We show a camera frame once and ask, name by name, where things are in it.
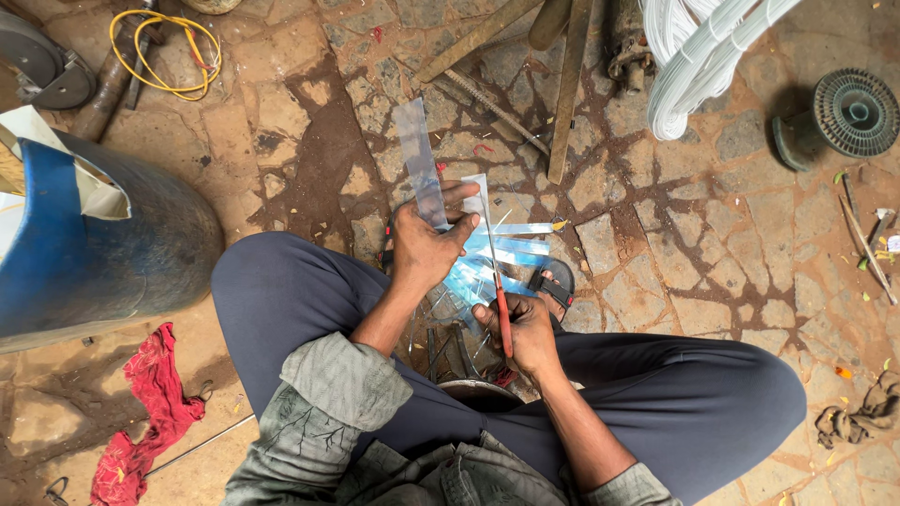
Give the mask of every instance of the sandal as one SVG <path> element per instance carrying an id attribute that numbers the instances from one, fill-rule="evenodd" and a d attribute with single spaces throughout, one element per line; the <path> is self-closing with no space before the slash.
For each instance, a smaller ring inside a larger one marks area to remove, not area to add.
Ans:
<path id="1" fill-rule="evenodd" d="M 397 210 L 395 209 L 394 212 L 391 213 L 391 217 L 388 218 L 388 226 L 384 228 L 384 246 L 386 248 L 388 246 L 388 241 L 393 239 L 393 217 L 396 213 Z M 393 263 L 393 249 L 382 250 L 382 252 L 378 254 L 378 263 L 382 266 L 382 272 L 387 274 L 386 271 L 388 270 L 388 267 Z"/>
<path id="2" fill-rule="evenodd" d="M 547 279 L 541 276 L 544 271 L 550 271 L 553 279 Z M 532 292 L 544 292 L 550 294 L 564 310 L 568 311 L 572 307 L 572 301 L 575 299 L 575 275 L 569 264 L 557 258 L 550 258 L 543 267 L 535 271 L 535 275 L 528 284 L 528 289 Z M 550 323 L 553 330 L 562 330 L 563 326 L 553 313 L 550 313 Z"/>

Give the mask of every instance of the person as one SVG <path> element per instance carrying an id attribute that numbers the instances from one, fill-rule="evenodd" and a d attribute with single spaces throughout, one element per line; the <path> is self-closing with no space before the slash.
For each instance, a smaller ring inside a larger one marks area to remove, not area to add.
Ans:
<path id="1" fill-rule="evenodd" d="M 442 188 L 449 203 L 478 192 Z M 392 357 L 480 219 L 447 218 L 440 234 L 415 202 L 398 208 L 390 277 L 288 232 L 224 253 L 212 296 L 259 439 L 222 504 L 692 504 L 804 419 L 803 386 L 767 351 L 554 335 L 549 312 L 563 315 L 544 294 L 508 294 L 513 358 L 541 399 L 503 413 L 463 406 Z M 494 303 L 472 312 L 497 334 Z"/>

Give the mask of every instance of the cut blue barrel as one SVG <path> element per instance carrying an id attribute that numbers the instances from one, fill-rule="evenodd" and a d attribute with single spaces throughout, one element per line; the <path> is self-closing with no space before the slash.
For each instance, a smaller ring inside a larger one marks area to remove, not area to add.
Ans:
<path id="1" fill-rule="evenodd" d="M 209 292 L 224 249 L 215 213 L 177 177 L 57 134 L 120 187 L 130 217 L 82 215 L 73 156 L 19 139 L 27 199 L 0 260 L 0 353 L 91 336 L 197 303 Z"/>

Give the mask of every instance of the dark gray pants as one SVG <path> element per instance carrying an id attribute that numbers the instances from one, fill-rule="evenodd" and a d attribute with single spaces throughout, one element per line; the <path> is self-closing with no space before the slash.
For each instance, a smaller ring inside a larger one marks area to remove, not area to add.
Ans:
<path id="1" fill-rule="evenodd" d="M 284 359 L 339 330 L 350 335 L 390 279 L 377 269 L 287 232 L 238 241 L 212 273 L 212 296 L 234 366 L 257 417 L 281 383 Z M 692 504 L 749 471 L 806 415 L 794 372 L 734 341 L 649 334 L 556 337 L 562 366 L 585 401 L 671 493 Z M 409 458 L 488 430 L 561 486 L 565 453 L 542 402 L 483 414 L 397 361 L 412 397 L 364 435 Z"/>

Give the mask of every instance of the gray shirt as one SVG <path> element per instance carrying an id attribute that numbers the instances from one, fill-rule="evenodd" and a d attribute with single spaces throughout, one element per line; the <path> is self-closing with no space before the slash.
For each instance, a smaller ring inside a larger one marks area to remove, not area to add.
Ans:
<path id="1" fill-rule="evenodd" d="M 446 445 L 413 461 L 375 440 L 348 468 L 359 435 L 412 395 L 393 359 L 335 332 L 294 350 L 281 378 L 222 505 L 681 505 L 640 463 L 589 493 L 564 492 L 486 431 L 478 446 Z"/>

